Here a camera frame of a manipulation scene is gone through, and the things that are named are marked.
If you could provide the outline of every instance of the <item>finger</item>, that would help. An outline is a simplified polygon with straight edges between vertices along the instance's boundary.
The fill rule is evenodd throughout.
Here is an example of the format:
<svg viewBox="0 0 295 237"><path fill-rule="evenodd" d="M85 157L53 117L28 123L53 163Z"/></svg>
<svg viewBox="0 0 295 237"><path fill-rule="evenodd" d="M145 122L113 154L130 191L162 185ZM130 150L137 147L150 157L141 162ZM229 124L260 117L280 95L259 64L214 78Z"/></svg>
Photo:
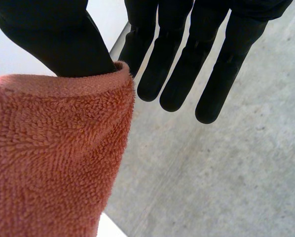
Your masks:
<svg viewBox="0 0 295 237"><path fill-rule="evenodd" d="M269 21L282 16L293 0L232 0L232 11L243 17Z"/></svg>
<svg viewBox="0 0 295 237"><path fill-rule="evenodd" d="M125 4L131 31L119 60L129 65L135 77L154 38L158 0L125 0Z"/></svg>
<svg viewBox="0 0 295 237"><path fill-rule="evenodd" d="M200 122L208 124L217 119L246 55L266 25L232 12L222 49L195 111Z"/></svg>
<svg viewBox="0 0 295 237"><path fill-rule="evenodd" d="M138 96L141 99L152 101L161 91L182 42L185 21L192 5L193 0L161 0L159 2L160 32L138 85Z"/></svg>
<svg viewBox="0 0 295 237"><path fill-rule="evenodd" d="M228 9L228 6L208 5L203 0L195 2L186 47L160 97L163 109L174 112L182 106L210 53Z"/></svg>

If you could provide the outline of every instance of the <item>gloved hand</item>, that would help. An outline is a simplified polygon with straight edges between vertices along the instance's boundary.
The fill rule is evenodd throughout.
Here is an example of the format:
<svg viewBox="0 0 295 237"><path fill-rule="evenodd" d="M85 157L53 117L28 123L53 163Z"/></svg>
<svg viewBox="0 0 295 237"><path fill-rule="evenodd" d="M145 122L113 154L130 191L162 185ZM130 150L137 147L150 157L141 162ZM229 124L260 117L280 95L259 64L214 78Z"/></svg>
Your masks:
<svg viewBox="0 0 295 237"><path fill-rule="evenodd" d="M269 20L280 17L292 0L125 0L131 32L120 60L138 72L152 43L158 7L159 36L138 85L138 96L154 100L168 76L181 44L187 15L192 9L189 38L160 97L163 109L178 110L205 62L220 24L229 9L225 40L198 102L195 115L202 123L214 122L251 46Z"/></svg>
<svg viewBox="0 0 295 237"><path fill-rule="evenodd" d="M116 71L89 14L88 0L0 0L0 28L56 75Z"/></svg>

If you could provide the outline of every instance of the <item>concrete floor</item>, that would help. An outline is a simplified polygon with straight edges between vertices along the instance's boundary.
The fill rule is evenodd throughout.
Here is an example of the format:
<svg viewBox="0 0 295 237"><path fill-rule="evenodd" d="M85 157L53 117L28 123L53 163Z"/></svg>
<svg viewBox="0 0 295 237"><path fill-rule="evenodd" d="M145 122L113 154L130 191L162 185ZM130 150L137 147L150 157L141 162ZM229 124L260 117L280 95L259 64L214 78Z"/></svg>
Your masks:
<svg viewBox="0 0 295 237"><path fill-rule="evenodd" d="M105 210L129 237L295 237L295 1L252 47L218 120L203 125L194 109L225 27L179 111L136 101Z"/></svg>

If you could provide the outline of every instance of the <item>terry cloth fabric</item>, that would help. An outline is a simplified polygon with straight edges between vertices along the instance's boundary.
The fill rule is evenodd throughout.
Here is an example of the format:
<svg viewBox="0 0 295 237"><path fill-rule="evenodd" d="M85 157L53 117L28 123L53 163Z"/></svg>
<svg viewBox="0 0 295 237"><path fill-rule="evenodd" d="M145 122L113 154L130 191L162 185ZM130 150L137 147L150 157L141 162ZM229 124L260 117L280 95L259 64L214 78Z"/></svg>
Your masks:
<svg viewBox="0 0 295 237"><path fill-rule="evenodd" d="M0 77L0 236L95 236L130 128L129 68Z"/></svg>

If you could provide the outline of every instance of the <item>hand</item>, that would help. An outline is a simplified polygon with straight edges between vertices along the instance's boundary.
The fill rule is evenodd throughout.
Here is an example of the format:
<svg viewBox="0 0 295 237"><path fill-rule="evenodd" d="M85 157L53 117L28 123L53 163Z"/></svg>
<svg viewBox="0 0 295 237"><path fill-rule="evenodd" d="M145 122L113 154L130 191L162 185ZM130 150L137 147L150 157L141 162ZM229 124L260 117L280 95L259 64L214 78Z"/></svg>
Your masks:
<svg viewBox="0 0 295 237"><path fill-rule="evenodd" d="M198 102L195 115L202 123L214 122L251 46L269 20L280 17L292 0L125 0L131 32L120 60L135 76L152 43L158 7L159 36L138 85L138 96L154 100L168 76L181 44L187 15L191 11L189 38L161 96L163 109L174 112L186 99L210 53L220 24L232 9L225 41Z"/></svg>
<svg viewBox="0 0 295 237"><path fill-rule="evenodd" d="M89 14L88 0L0 0L0 28L56 75L116 70Z"/></svg>

